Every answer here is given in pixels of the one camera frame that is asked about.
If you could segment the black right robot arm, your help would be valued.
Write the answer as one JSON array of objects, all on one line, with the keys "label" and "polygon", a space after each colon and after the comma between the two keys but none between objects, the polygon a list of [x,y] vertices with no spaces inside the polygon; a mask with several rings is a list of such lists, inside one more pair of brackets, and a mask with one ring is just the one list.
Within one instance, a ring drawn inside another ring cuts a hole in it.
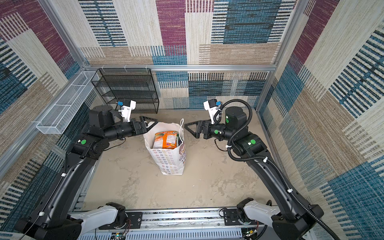
[{"label": "black right robot arm", "polygon": [[249,132],[253,117],[252,107],[244,100],[226,103],[216,99],[204,102],[209,120],[184,124],[184,129],[196,139],[216,138],[227,141],[225,152],[236,162],[245,162],[259,176],[277,203],[275,209],[247,198],[237,205],[239,222],[248,225],[259,221],[271,228],[281,240],[301,240],[315,225],[320,225],[333,239],[337,234],[322,221],[324,211],[312,205],[290,183],[277,166],[266,144],[259,136]]}]

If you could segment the white printed paper bag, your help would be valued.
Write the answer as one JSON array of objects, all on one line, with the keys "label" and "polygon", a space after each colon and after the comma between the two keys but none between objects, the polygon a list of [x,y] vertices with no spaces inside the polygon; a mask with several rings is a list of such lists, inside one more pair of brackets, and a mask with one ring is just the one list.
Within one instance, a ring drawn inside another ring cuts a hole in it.
[{"label": "white printed paper bag", "polygon": [[[158,165],[163,175],[182,175],[186,163],[186,144],[183,129],[184,119],[180,123],[152,122],[152,129],[144,134],[145,146]],[[153,149],[155,134],[165,131],[177,131],[179,133],[179,146],[171,149]]]}]

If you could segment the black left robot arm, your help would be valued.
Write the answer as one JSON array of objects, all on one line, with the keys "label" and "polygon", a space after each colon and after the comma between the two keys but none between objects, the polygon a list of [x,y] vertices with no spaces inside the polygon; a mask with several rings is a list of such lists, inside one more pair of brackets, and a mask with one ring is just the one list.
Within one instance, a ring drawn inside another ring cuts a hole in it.
[{"label": "black left robot arm", "polygon": [[76,240],[87,233],[87,221],[71,217],[69,210],[90,169],[110,148],[110,142],[143,135],[157,123],[145,116],[126,121],[108,105],[90,110],[89,124],[67,148],[61,173],[35,210],[17,221],[15,230],[35,240]]}]

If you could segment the orange snack bag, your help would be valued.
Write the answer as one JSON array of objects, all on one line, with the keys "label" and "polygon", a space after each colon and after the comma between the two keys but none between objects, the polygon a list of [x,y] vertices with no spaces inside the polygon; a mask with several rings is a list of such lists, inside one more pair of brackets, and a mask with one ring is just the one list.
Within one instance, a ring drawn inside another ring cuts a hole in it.
[{"label": "orange snack bag", "polygon": [[165,131],[155,134],[153,149],[175,149],[179,146],[179,133]]}]

